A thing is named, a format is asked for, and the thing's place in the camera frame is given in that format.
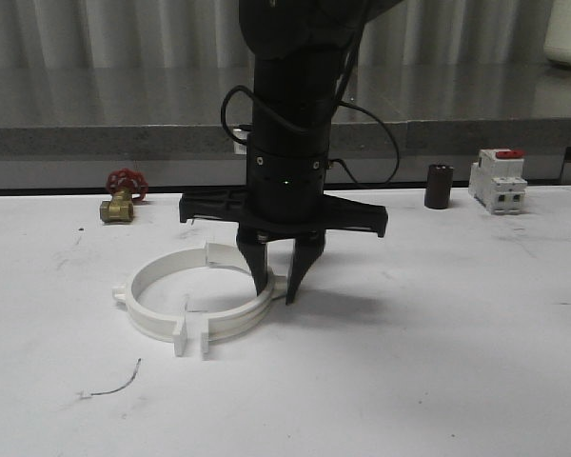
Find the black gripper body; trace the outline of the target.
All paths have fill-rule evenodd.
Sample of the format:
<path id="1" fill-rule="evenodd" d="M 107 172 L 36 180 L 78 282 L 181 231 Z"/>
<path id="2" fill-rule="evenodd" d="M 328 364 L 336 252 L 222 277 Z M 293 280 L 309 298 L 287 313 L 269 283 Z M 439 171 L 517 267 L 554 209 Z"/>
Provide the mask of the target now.
<path id="1" fill-rule="evenodd" d="M 233 222 L 240 244 L 282 239 L 317 241 L 328 230 L 375 233 L 384 237 L 388 215 L 382 206 L 324 193 L 326 155 L 279 156 L 247 139 L 246 184 L 218 190 L 187 190 L 179 203 L 182 223 Z"/>

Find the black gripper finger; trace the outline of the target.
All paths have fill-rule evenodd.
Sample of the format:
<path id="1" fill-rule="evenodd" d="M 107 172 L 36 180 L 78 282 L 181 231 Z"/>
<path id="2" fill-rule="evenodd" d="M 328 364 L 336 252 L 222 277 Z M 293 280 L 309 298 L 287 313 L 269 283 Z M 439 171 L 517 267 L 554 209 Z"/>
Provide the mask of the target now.
<path id="1" fill-rule="evenodd" d="M 266 244 L 258 239 L 258 233 L 254 228 L 239 225 L 236 245 L 246 260 L 256 292 L 260 295 L 267 283 Z"/>
<path id="2" fill-rule="evenodd" d="M 325 232 L 316 231 L 298 236 L 294 242 L 285 302 L 290 305 L 294 302 L 296 293 L 306 273 L 320 258 L 325 249 Z"/>

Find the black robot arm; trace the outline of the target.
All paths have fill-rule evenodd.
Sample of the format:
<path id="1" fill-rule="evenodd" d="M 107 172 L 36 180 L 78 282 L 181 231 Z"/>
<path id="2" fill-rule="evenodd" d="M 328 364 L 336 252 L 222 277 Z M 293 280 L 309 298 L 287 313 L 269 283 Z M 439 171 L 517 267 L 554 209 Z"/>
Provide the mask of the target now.
<path id="1" fill-rule="evenodd" d="M 286 298 L 322 255 L 328 231 L 384 235 L 388 215 L 324 192 L 331 121 L 344 101 L 364 26 L 389 1 L 243 1 L 239 24 L 254 56 L 254 85 L 241 188 L 187 190 L 182 221 L 210 219 L 238 226 L 237 247 L 256 289 L 268 281 L 267 244 L 294 243 Z"/>

